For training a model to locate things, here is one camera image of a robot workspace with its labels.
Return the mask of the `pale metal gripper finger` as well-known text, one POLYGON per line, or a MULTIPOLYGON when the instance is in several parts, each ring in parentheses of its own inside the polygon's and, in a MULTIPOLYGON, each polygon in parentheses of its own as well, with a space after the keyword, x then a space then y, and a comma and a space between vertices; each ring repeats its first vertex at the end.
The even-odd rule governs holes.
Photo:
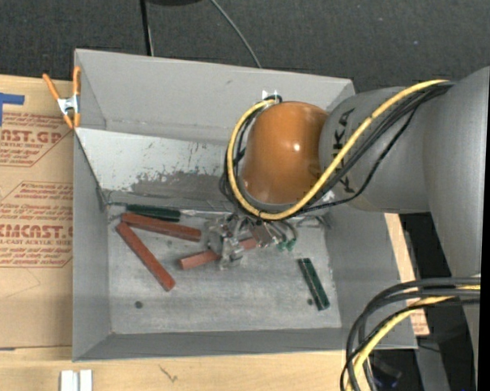
POLYGON ((237 239, 224 240, 219 260, 219 268, 233 268, 238 266, 243 258, 244 247, 237 239))
POLYGON ((241 221, 217 220, 209 227, 207 244, 210 249, 241 250, 240 233, 241 221))

